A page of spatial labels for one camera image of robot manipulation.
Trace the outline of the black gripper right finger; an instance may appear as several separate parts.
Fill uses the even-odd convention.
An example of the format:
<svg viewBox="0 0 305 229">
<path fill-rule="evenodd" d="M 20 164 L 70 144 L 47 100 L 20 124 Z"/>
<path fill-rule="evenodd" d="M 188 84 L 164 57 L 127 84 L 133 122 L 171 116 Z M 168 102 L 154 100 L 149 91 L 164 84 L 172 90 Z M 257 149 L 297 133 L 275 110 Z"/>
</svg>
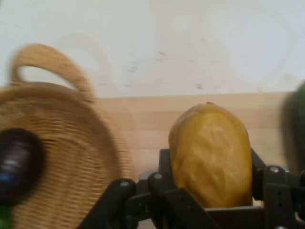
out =
<svg viewBox="0 0 305 229">
<path fill-rule="evenodd" d="M 293 175 L 278 165 L 267 165 L 251 150 L 252 195 L 263 202 L 266 229 L 305 227 L 305 172 Z"/>
</svg>

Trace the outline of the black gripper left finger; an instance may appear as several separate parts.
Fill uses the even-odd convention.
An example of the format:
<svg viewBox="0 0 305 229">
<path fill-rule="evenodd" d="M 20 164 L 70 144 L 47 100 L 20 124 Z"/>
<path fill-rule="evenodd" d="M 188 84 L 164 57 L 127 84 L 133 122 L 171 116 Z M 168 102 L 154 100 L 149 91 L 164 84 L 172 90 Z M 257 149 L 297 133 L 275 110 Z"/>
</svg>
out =
<svg viewBox="0 0 305 229">
<path fill-rule="evenodd" d="M 214 220 L 172 180 L 169 149 L 160 150 L 159 169 L 135 183 L 112 181 L 78 226 L 80 229 L 135 229 L 151 219 L 157 229 L 213 229 Z"/>
</svg>

